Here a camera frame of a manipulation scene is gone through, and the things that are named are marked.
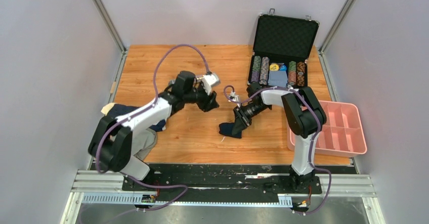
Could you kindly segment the navy orange boxer briefs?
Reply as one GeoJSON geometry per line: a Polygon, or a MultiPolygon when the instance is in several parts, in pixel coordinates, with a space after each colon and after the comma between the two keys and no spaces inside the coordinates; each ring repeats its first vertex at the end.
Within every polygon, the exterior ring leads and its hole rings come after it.
{"type": "Polygon", "coordinates": [[[233,134],[232,133],[233,126],[234,126],[234,123],[230,123],[230,122],[224,122],[224,123],[219,124],[219,134],[221,134],[225,137],[241,139],[242,138],[242,132],[233,134]]]}

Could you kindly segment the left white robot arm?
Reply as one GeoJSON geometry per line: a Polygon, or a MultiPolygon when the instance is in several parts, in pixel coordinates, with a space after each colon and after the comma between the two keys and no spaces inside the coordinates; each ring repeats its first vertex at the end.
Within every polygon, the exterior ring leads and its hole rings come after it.
{"type": "Polygon", "coordinates": [[[147,105],[125,115],[102,117],[90,141],[88,153],[95,157],[100,171],[124,173],[134,177],[142,190],[151,189],[155,176],[149,173],[150,167],[136,157],[144,146],[139,146],[134,141],[135,137],[147,134],[155,142],[157,137],[150,127],[167,120],[187,103],[195,103],[203,112],[219,107],[217,93],[213,90],[219,84],[220,79],[213,72],[196,76],[192,72],[181,71],[147,105]]]}

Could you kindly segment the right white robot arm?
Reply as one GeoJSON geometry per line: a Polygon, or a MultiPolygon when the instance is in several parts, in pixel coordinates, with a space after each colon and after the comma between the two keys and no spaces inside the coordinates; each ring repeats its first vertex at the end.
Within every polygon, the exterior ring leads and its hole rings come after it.
{"type": "Polygon", "coordinates": [[[309,86],[263,87],[257,82],[247,87],[249,98],[233,109],[235,121],[226,131],[239,138],[242,131],[252,124],[252,118],[272,106],[284,109],[289,128],[297,140],[291,164],[290,188],[302,192],[315,175],[313,164],[315,141],[327,121],[327,116],[316,95],[309,86]]]}

